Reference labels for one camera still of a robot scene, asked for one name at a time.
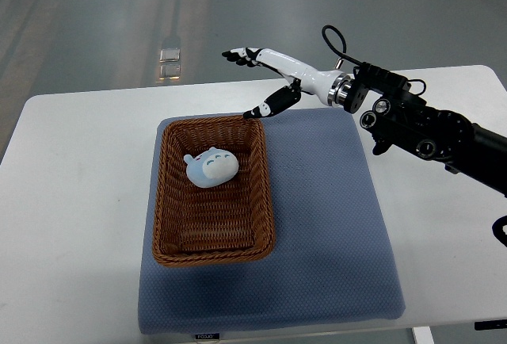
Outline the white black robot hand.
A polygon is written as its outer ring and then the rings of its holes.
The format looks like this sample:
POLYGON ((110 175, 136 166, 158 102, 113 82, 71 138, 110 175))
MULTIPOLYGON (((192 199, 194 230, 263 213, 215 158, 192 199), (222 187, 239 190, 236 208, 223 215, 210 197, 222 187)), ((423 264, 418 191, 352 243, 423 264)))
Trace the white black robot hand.
POLYGON ((342 105, 352 85, 352 79, 342 71, 319 71, 270 48, 234 48, 223 52, 222 56, 239 66, 266 67, 288 82, 260 105, 244 112, 245 119, 273 117, 282 113, 298 103, 301 94, 314 95, 326 106, 342 105))

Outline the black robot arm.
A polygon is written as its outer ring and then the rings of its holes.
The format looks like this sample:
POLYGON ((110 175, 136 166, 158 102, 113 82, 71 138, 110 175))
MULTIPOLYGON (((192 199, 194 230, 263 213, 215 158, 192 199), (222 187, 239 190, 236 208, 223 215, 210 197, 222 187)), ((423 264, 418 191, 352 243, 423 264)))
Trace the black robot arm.
POLYGON ((506 93, 484 66, 362 70, 354 114, 406 298, 403 324, 506 325, 506 93))

